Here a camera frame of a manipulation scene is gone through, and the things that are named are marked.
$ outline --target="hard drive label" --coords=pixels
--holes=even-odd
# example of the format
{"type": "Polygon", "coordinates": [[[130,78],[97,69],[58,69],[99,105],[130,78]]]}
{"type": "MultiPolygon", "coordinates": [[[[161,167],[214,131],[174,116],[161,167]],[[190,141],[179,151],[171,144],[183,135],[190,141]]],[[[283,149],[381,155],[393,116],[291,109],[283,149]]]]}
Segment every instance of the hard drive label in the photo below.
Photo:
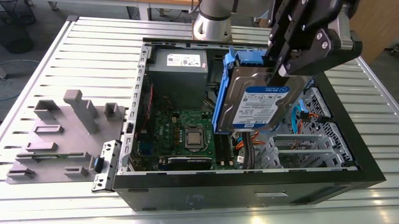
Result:
{"type": "Polygon", "coordinates": [[[290,92],[283,86],[251,86],[246,89],[234,119],[237,128],[259,128],[265,126],[278,110],[275,104],[290,92]]]}
{"type": "Polygon", "coordinates": [[[167,66],[201,67],[201,55],[169,54],[167,66]]]}

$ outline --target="white cable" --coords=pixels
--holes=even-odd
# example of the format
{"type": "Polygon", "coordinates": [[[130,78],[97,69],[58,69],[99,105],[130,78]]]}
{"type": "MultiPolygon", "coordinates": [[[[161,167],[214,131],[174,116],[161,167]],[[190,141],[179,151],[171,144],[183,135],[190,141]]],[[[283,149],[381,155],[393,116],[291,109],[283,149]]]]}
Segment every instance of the white cable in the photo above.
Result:
{"type": "Polygon", "coordinates": [[[3,62],[3,63],[0,63],[0,65],[9,64],[11,62],[37,62],[37,63],[41,63],[39,61],[35,61],[35,60],[22,59],[22,60],[11,60],[11,61],[7,61],[7,62],[3,62]]]}

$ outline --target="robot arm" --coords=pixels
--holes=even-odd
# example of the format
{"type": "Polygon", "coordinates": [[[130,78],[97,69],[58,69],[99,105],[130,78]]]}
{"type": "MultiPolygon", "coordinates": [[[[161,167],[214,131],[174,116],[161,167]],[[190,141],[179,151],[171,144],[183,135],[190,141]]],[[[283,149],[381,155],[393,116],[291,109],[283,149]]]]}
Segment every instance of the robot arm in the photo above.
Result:
{"type": "Polygon", "coordinates": [[[349,24],[358,2],[273,2],[267,51],[231,50],[225,59],[213,120],[217,133],[274,130],[314,76],[361,55],[362,42],[349,24]],[[277,100],[257,113],[249,110],[251,97],[277,100]]]}

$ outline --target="aluminum table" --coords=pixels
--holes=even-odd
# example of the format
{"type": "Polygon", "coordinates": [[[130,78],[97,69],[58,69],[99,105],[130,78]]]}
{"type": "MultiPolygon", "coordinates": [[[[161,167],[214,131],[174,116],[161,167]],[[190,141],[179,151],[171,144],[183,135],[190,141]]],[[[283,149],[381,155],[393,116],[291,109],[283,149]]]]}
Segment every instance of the aluminum table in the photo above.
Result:
{"type": "MultiPolygon", "coordinates": [[[[233,27],[235,42],[266,43],[269,30],[233,27]]],[[[191,39],[191,25],[81,17],[67,21],[0,126],[0,221],[93,223],[399,223],[399,107],[362,58],[326,72],[388,181],[317,205],[134,212],[91,182],[9,185],[6,174],[33,128],[41,99],[66,105],[81,89],[95,105],[131,103],[143,37],[191,39]]]]}

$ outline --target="floor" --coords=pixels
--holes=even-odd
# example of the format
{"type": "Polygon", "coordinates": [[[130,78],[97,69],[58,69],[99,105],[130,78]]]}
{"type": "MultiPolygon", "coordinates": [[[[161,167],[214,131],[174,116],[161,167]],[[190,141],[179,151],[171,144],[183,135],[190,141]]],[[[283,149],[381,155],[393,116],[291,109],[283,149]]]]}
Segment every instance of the floor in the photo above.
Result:
{"type": "MultiPolygon", "coordinates": [[[[41,61],[47,49],[58,35],[59,30],[66,22],[69,15],[81,15],[89,17],[103,17],[114,19],[129,19],[127,8],[121,6],[89,5],[59,3],[58,11],[53,11],[46,1],[34,0],[33,11],[35,13],[38,22],[27,27],[29,33],[35,43],[35,48],[25,54],[10,54],[5,48],[0,47],[0,63],[9,60],[30,59],[41,61]]],[[[166,16],[161,17],[157,9],[153,10],[153,20],[155,21],[174,21],[190,22],[190,17],[186,13],[181,14],[181,10],[171,10],[166,12],[166,16]]],[[[235,26],[258,26],[253,23],[251,17],[234,15],[233,25],[235,26]]],[[[399,100],[399,79],[397,73],[399,71],[398,58],[393,57],[389,52],[384,52],[372,68],[392,92],[394,98],[399,100]]],[[[35,71],[35,62],[14,62],[2,66],[10,74],[10,79],[0,82],[0,121],[5,120],[7,113],[17,100],[11,99],[17,96],[26,86],[26,83],[35,71]]]]}

